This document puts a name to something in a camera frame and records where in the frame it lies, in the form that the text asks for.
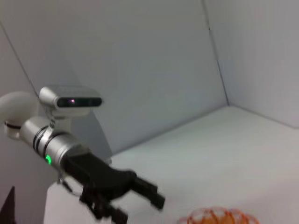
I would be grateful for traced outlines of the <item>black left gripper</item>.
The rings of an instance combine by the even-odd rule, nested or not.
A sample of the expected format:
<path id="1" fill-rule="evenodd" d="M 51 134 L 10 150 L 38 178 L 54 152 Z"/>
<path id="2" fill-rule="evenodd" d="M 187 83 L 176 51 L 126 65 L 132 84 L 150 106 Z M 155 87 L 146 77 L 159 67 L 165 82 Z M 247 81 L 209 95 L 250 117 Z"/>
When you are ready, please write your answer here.
<path id="1" fill-rule="evenodd" d="M 126 224 L 127 214 L 113 207 L 110 201 L 131 190 L 148 199 L 157 210 L 164 207 L 165 197 L 156 185 L 137 177 L 133 171 L 114 169 L 90 152 L 64 156 L 62 168 L 83 186 L 80 201 L 92 203 L 92 213 L 97 220 L 111 218 L 114 224 Z"/>

